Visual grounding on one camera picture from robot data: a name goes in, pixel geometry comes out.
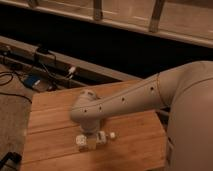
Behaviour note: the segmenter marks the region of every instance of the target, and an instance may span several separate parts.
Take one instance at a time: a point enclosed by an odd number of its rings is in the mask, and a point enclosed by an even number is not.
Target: metal frame
[[[37,46],[9,39],[0,36],[0,50],[4,52],[9,52],[11,54],[24,57],[28,60],[35,60],[35,52]],[[76,76],[81,78],[89,79],[97,83],[109,83],[116,81],[127,81],[133,79],[140,79],[136,76],[125,74],[113,69],[102,67],[90,62],[79,60],[64,54],[51,51],[52,54],[57,57],[57,68],[61,71],[68,72],[71,66],[75,66]],[[41,55],[42,62],[50,67],[54,67],[53,56],[51,55]]]
[[[70,11],[70,8],[68,5],[66,6],[64,4],[63,5],[61,4],[61,6],[58,6],[57,3],[41,4],[41,2],[39,0],[35,0],[35,1],[38,2],[38,6],[36,6],[35,8],[29,7],[27,1],[26,1],[26,3],[23,3],[23,2],[17,2],[14,0],[0,0],[0,3],[12,5],[12,6],[16,6],[16,7],[21,7],[21,8],[25,8],[25,9],[31,9],[34,11],[55,14],[55,15],[73,18],[73,19],[77,19],[77,20],[87,21],[87,22],[91,22],[91,23],[111,26],[111,27],[115,27],[115,28],[121,28],[124,30],[134,31],[134,32],[142,33],[142,34],[151,35],[151,36],[167,38],[167,39],[176,40],[176,41],[180,41],[180,42],[184,42],[184,43],[190,43],[190,44],[195,44],[195,45],[199,45],[199,46],[213,48],[212,39],[194,37],[194,36],[190,36],[190,35],[184,35],[181,33],[175,33],[172,31],[166,31],[166,30],[161,30],[161,29],[158,29],[157,32],[155,32],[155,31],[152,32],[152,31],[150,31],[150,28],[148,28],[148,27],[138,26],[135,24],[129,24],[129,23],[124,23],[124,22],[119,22],[119,21],[113,21],[113,20],[104,19],[104,18],[102,18],[101,20],[94,20],[94,18],[93,18],[94,14],[91,14],[91,16],[90,16],[90,15],[82,15],[82,14],[73,13],[72,11]]]
[[[163,7],[166,0],[156,0],[155,6],[152,13],[152,18],[149,25],[149,31],[156,33],[158,32],[158,25],[160,22],[161,13],[163,11]]]

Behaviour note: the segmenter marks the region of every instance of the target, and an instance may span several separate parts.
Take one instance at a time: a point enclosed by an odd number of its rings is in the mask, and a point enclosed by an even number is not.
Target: wood grain
[[[90,87],[101,97],[139,80]],[[33,99],[21,170],[98,171],[163,167],[165,132],[154,111],[106,119],[102,130],[117,139],[94,151],[79,152],[75,144],[80,127],[70,121],[69,109],[82,88],[37,94]]]

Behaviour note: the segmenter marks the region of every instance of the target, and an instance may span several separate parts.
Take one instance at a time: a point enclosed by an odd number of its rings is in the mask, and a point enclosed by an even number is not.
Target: wire
[[[15,96],[15,97],[20,97],[20,98],[24,98],[26,99],[28,102],[32,103],[32,100],[24,95],[21,94],[15,94],[15,93],[4,93],[0,91],[0,95],[4,95],[4,96]]]
[[[5,76],[10,77],[10,78],[7,81],[5,81],[5,82],[0,83],[0,86],[7,85],[13,80],[13,75],[11,73],[8,73],[8,72],[1,72],[0,73],[0,79],[5,77]]]
[[[22,82],[21,78],[18,76],[17,73],[11,72],[11,71],[5,71],[5,72],[0,72],[0,78],[3,78],[3,77],[10,77],[10,79],[8,79],[7,81],[5,81],[5,82],[3,82],[3,83],[0,83],[0,86],[5,86],[5,85],[9,84],[9,83],[13,80],[13,78],[14,78],[13,74],[15,74],[15,75],[18,77],[19,81],[20,81],[22,84],[24,84],[24,83]],[[24,95],[21,95],[21,94],[0,92],[0,95],[20,97],[20,98],[24,98],[24,99],[26,99],[27,101],[29,101],[30,103],[32,103],[31,99],[29,99],[28,97],[26,97],[26,96],[24,96]]]
[[[44,63],[43,62],[39,62],[41,65],[42,65],[42,67],[44,68],[44,70],[45,70],[45,72],[49,75],[49,77],[51,77],[51,78],[53,78],[53,79],[56,79],[56,80],[65,80],[65,81],[69,81],[70,80],[70,78],[67,78],[67,76],[69,76],[69,75],[67,75],[66,76],[66,78],[58,78],[58,77],[56,77],[56,75],[54,75],[53,73],[51,73],[48,69],[47,69],[47,67],[44,65]]]

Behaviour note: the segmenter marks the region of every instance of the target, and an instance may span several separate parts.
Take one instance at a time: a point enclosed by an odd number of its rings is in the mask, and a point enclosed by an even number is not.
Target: black cable
[[[28,102],[32,103],[32,100],[24,95],[21,94],[15,94],[15,93],[4,93],[0,91],[0,95],[4,95],[4,96],[15,96],[15,97],[21,97],[26,99]]]
[[[8,72],[1,72],[0,73],[0,79],[5,77],[5,76],[6,77],[10,77],[10,78],[7,81],[3,82],[3,83],[0,82],[0,86],[7,85],[13,80],[13,75],[11,73],[8,73]]]

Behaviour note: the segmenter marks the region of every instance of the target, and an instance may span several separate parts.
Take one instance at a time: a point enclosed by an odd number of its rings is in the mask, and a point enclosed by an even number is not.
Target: small object
[[[95,136],[87,138],[87,148],[89,150],[95,150],[97,145],[97,138]]]
[[[110,132],[110,133],[109,133],[109,138],[110,138],[111,140],[116,139],[115,133],[114,133],[114,132]]]
[[[87,137],[83,134],[76,137],[76,144],[78,145],[79,150],[87,148]]]
[[[107,143],[106,133],[104,131],[99,131],[96,135],[78,135],[76,137],[76,144],[79,150],[89,149],[95,150],[97,145],[104,145]]]
[[[40,78],[36,75],[29,75],[24,80],[24,85],[28,88],[33,88],[34,85],[38,85],[40,83]]]
[[[107,143],[106,133],[104,131],[99,131],[97,134],[97,144],[102,145],[106,143]]]
[[[68,70],[68,72],[69,72],[68,76],[71,79],[74,76],[75,72],[76,72],[76,67],[75,66],[71,66],[70,69]]]

